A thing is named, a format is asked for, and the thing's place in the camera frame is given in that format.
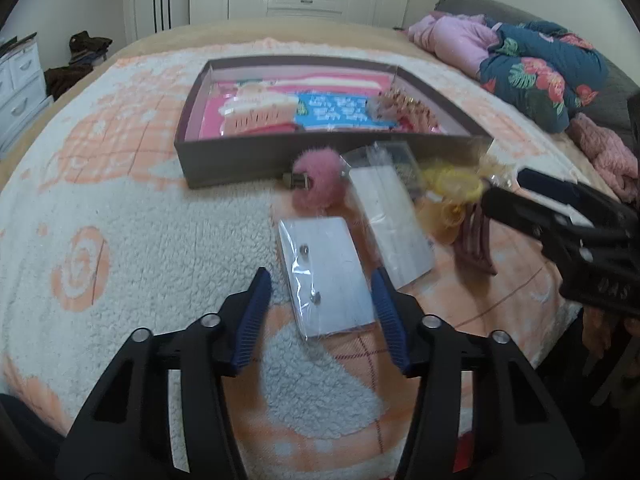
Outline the dark red hair comb clip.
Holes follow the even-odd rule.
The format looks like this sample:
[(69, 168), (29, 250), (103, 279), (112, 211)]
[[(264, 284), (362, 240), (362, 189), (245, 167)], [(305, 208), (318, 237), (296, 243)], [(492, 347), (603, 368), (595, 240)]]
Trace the dark red hair comb clip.
[(490, 219), (480, 204), (466, 207), (465, 218), (454, 241), (454, 254), (477, 271), (491, 276), (497, 274), (490, 253)]

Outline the clear bag white card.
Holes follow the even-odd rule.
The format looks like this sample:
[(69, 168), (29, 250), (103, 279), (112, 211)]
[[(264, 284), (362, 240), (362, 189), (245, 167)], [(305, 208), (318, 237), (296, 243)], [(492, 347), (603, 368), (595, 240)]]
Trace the clear bag white card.
[(431, 241), (395, 168), (352, 168), (348, 178), (393, 286), (403, 288), (430, 272), (435, 264)]

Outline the spotted translucent hair claw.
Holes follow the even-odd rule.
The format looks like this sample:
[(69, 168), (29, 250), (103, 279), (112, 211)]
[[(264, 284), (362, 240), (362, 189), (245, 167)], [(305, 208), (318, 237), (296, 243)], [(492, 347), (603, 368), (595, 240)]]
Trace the spotted translucent hair claw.
[(422, 101), (408, 96), (400, 89), (378, 92), (367, 100), (371, 119), (396, 124), (396, 129), (413, 133), (439, 132), (435, 113)]

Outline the white earring card packet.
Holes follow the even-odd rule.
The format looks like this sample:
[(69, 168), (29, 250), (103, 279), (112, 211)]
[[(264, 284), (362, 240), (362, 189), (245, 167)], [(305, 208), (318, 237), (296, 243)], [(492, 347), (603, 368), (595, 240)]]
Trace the white earring card packet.
[(343, 218), (284, 219), (278, 232), (300, 336), (324, 338), (375, 322), (369, 285)]

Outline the pink fluffy pom-pom clip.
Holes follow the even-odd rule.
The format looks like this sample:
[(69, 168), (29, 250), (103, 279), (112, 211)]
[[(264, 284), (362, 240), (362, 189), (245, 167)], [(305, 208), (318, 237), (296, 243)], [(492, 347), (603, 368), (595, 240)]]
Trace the pink fluffy pom-pom clip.
[(344, 202), (347, 184), (344, 160), (332, 148), (316, 148), (298, 156), (283, 175), (292, 203), (302, 211), (325, 211)]

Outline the white plastic hair claw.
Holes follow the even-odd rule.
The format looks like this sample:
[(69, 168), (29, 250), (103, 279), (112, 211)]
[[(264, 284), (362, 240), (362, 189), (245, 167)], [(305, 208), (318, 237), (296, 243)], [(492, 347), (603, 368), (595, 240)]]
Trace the white plastic hair claw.
[(249, 84), (226, 99), (218, 108), (223, 136), (292, 124), (298, 109), (295, 94), (282, 93)]

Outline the small clear jewelry bag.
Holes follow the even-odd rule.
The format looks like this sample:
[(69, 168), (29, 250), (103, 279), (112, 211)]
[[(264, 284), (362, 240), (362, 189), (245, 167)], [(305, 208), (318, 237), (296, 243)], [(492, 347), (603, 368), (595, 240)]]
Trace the small clear jewelry bag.
[(425, 183), (418, 162), (407, 142), (375, 142), (363, 148), (341, 154), (346, 170), (371, 166), (392, 166), (409, 196), (416, 200), (425, 192)]

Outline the pink knitted garment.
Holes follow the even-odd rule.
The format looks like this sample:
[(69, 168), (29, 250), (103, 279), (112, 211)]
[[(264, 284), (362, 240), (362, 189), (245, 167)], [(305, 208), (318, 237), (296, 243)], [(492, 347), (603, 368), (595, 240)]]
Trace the pink knitted garment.
[(578, 113), (570, 120), (567, 134), (622, 202), (639, 199), (638, 159), (613, 130)]

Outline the grey headboard pillow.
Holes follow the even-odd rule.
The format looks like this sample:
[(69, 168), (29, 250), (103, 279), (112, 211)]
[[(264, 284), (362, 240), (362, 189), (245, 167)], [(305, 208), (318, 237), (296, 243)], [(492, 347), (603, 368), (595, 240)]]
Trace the grey headboard pillow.
[[(437, 0), (434, 10), (452, 14), (485, 14), (498, 22), (512, 25), (541, 21), (535, 14), (497, 0)], [(604, 58), (604, 62), (608, 68), (606, 85), (597, 99), (585, 108), (585, 114), (596, 124), (615, 131), (626, 142), (631, 142), (628, 100), (639, 92), (639, 87), (608, 58)]]

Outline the blue floral quilt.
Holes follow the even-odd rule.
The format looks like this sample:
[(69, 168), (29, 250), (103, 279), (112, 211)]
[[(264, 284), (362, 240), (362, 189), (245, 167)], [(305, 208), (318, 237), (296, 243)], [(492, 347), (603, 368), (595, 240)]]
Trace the blue floral quilt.
[(491, 30), (498, 42), (480, 63), (478, 80), (541, 130), (566, 130), (605, 87), (603, 55), (566, 28), (547, 21), (493, 22)]

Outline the pink quilted jacket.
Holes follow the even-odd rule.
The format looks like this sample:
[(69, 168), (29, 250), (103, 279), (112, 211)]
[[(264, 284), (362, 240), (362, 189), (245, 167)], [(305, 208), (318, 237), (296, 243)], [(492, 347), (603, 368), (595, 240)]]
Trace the pink quilted jacket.
[(480, 64), (499, 42), (483, 14), (464, 15), (434, 11), (408, 27), (408, 39), (439, 61), (477, 79)]

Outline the orange white fleece blanket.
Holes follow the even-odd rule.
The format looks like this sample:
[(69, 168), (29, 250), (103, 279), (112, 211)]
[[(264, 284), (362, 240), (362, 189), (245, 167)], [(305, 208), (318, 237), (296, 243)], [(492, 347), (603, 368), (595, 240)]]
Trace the orange white fleece blanket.
[(313, 54), (396, 65), (485, 127), (491, 156), (580, 180), (582, 155), (431, 56), (265, 39), (122, 58), (63, 106), (1, 193), (1, 388), (66, 432), (126, 337), (188, 326), (258, 268), (273, 296), (254, 361), (226, 393), (254, 479), (386, 479), (418, 385), (378, 328), (303, 341), (280, 263), (292, 214), (273, 180), (190, 190), (174, 135), (217, 58)]

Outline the beige bed cover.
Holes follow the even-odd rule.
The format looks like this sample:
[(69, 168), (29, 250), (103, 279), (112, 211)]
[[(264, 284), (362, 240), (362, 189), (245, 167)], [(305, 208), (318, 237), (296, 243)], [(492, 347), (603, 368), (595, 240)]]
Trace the beige bed cover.
[(509, 162), (554, 155), (573, 178), (612, 188), (565, 135), (530, 120), (440, 62), (401, 32), (315, 18), (264, 18), (189, 25), (139, 40), (75, 84), (35, 122), (1, 163), (1, 182), (41, 191), (60, 182), (129, 179), (159, 191), (184, 183), (174, 149), (179, 112), (211, 58), (323, 54), (400, 65), (426, 80), (493, 136)]

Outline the white drawer cabinet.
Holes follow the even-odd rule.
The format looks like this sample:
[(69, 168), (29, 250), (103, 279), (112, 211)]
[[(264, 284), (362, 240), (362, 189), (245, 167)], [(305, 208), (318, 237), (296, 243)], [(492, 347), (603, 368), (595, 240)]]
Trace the white drawer cabinet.
[(1, 48), (1, 158), (50, 105), (37, 34), (12, 38)]

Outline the dark clothes pile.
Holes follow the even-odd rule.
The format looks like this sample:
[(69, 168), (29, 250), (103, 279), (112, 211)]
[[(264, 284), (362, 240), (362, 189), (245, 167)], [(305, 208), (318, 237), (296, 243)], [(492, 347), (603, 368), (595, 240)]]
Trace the dark clothes pile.
[(47, 94), (55, 101), (93, 71), (96, 62), (105, 61), (111, 38), (90, 36), (86, 30), (70, 37), (70, 62), (44, 72)]

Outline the white door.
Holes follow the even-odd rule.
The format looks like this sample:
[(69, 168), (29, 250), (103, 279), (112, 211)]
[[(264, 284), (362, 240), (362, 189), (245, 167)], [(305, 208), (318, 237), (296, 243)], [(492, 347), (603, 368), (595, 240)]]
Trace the white door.
[(133, 42), (190, 23), (189, 0), (124, 0), (125, 34)]

